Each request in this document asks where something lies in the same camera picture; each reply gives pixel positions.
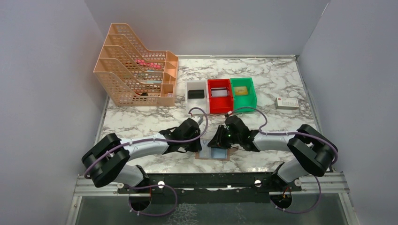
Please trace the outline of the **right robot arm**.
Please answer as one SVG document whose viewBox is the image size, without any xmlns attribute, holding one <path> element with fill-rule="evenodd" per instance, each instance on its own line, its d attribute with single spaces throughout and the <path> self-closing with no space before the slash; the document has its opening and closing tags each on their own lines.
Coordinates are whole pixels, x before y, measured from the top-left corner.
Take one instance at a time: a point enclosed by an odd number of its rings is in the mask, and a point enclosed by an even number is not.
<svg viewBox="0 0 398 225">
<path fill-rule="evenodd" d="M 308 124 L 301 125 L 296 131 L 266 132 L 260 128 L 249 129 L 239 117 L 232 115 L 218 127 L 207 145 L 229 149 L 234 144 L 245 151 L 278 150 L 294 155 L 293 160 L 282 163 L 272 173 L 271 186 L 278 191 L 284 190 L 299 177 L 309 174 L 323 176 L 338 159 L 336 146 Z"/>
</svg>

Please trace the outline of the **light blue credit card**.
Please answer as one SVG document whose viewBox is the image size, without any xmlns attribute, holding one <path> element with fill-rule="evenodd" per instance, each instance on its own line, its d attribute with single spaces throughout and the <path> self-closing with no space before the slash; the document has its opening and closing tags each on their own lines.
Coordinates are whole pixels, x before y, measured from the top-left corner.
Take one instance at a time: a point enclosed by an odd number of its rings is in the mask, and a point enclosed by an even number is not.
<svg viewBox="0 0 398 225">
<path fill-rule="evenodd" d="M 220 148 L 211 148 L 211 158 L 212 159 L 227 159 L 228 150 Z"/>
</svg>

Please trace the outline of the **black credit card from holder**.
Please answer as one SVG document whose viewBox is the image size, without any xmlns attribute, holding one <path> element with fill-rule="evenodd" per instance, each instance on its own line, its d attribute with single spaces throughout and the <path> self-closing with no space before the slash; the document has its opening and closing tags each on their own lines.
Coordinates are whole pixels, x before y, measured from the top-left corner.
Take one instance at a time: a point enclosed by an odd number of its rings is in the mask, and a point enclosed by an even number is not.
<svg viewBox="0 0 398 225">
<path fill-rule="evenodd" d="M 188 99 L 202 99 L 205 98 L 204 90 L 188 90 Z"/>
</svg>

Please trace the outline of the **white VIP card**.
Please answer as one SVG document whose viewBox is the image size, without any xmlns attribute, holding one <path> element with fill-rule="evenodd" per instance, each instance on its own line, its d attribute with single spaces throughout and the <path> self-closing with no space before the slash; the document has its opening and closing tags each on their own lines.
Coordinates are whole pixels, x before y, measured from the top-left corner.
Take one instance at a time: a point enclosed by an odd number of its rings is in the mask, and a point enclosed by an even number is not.
<svg viewBox="0 0 398 225">
<path fill-rule="evenodd" d="M 198 154 L 198 157 L 201 159 L 210 159 L 212 158 L 212 150 L 211 147 L 208 147 L 209 140 L 201 140 L 201 151 Z"/>
</svg>

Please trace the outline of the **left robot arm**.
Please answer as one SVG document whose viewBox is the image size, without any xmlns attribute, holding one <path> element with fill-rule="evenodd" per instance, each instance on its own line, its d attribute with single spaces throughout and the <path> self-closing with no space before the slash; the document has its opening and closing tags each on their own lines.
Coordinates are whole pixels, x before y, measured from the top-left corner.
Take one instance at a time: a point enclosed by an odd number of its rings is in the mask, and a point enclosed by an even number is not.
<svg viewBox="0 0 398 225">
<path fill-rule="evenodd" d="M 135 192 L 143 192 L 148 184 L 147 174 L 141 166 L 130 166 L 127 162 L 150 155 L 201 151 L 202 122 L 202 117 L 194 116 L 178 127 L 143 138 L 121 139 L 115 133 L 108 134 L 82 157 L 84 177 L 91 179 L 97 188 L 118 182 L 129 185 Z"/>
</svg>

